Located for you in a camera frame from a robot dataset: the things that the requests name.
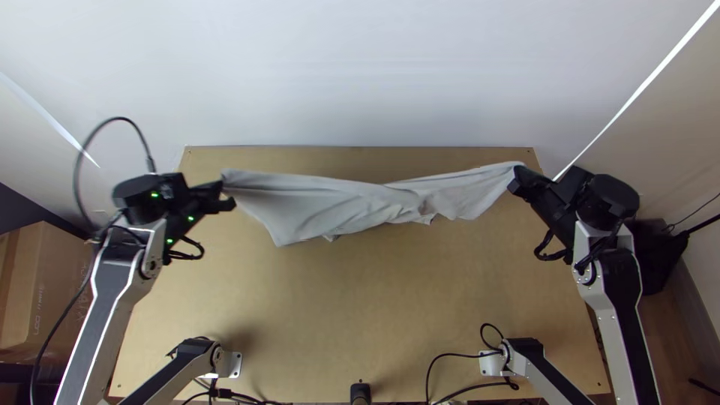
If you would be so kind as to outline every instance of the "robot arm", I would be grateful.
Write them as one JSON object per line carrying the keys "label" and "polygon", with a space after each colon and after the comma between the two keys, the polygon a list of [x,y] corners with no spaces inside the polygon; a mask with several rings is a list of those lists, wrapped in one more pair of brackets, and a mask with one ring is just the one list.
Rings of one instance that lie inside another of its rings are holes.
{"label": "robot arm", "polygon": [[[565,245],[555,258],[573,263],[569,275],[595,311],[616,402],[660,404],[638,316],[640,268],[632,234],[623,225],[638,210],[638,194],[609,175],[592,175],[575,166],[560,183],[522,166],[515,172],[508,189],[530,203]],[[592,403],[545,358],[540,342],[521,338],[503,343],[502,358],[480,358],[485,375],[526,377],[551,404]]]}
{"label": "robot arm", "polygon": [[[205,215],[235,208],[233,199],[220,200],[221,189],[220,181],[189,188],[181,173],[144,175],[115,188],[113,200],[124,209],[130,226],[127,231],[109,228],[96,256],[91,274],[94,300],[56,404],[104,402],[133,307],[150,292],[163,266],[178,254],[172,247],[180,240],[189,241],[185,234]],[[123,403],[167,404],[199,375],[239,375],[242,356],[226,354],[217,342],[190,339],[176,350],[175,358]]]}

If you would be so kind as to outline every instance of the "white wall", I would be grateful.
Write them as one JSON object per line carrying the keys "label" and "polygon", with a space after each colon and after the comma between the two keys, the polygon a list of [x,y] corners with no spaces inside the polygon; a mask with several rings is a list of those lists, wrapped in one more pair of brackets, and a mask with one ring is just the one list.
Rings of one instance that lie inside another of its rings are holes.
{"label": "white wall", "polygon": [[[160,170],[182,146],[534,146],[554,174],[707,7],[657,1],[19,1],[0,71],[75,137],[135,119]],[[74,151],[0,90],[0,182],[68,218]],[[114,127],[93,209],[143,171]]]}
{"label": "white wall", "polygon": [[[720,13],[577,161],[641,193],[640,216],[673,223],[720,192]],[[684,230],[720,212],[720,199]],[[720,223],[698,231],[683,255],[720,335]]]}

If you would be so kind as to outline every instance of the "cardboard box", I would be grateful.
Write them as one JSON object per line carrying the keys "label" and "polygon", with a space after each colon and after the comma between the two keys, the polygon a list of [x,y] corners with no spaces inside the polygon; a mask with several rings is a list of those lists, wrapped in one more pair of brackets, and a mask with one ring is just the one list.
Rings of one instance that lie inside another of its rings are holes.
{"label": "cardboard box", "polygon": [[[0,361],[31,364],[88,271],[92,249],[46,222],[0,235]],[[92,301],[88,285],[44,359],[66,362]]]}

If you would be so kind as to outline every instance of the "wooden table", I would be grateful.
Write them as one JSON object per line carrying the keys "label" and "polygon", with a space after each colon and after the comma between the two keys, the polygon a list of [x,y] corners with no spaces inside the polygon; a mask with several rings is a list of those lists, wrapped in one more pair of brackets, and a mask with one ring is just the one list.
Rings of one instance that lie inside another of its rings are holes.
{"label": "wooden table", "polygon": [[[227,167],[380,183],[503,161],[539,169],[529,148],[190,147],[180,170],[190,185],[217,180]],[[509,193],[474,221],[439,217],[431,226],[385,225],[280,248],[239,208],[208,216],[189,235],[205,246],[205,259],[166,267],[135,307],[110,394],[129,394],[176,344],[204,335],[243,352],[240,378],[218,384],[236,392],[345,402],[363,379],[374,401],[424,401],[431,359],[485,349],[483,322],[506,337],[539,339],[583,392],[609,392],[568,267],[533,256],[545,230]],[[447,358],[433,369],[430,392],[439,399],[490,381],[497,379],[483,377],[476,360]],[[518,382],[520,391],[459,398],[537,396]],[[190,384],[178,398],[201,391]]]}

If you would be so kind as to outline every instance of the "gray cloth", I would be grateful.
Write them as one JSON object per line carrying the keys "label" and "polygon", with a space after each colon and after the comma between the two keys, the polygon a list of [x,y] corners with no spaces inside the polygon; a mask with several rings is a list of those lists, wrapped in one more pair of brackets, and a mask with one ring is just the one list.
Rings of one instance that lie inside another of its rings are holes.
{"label": "gray cloth", "polygon": [[515,177],[506,162],[463,172],[370,184],[313,175],[223,170],[223,192],[265,225],[277,246],[333,240],[377,225],[430,224],[435,215],[473,220]]}

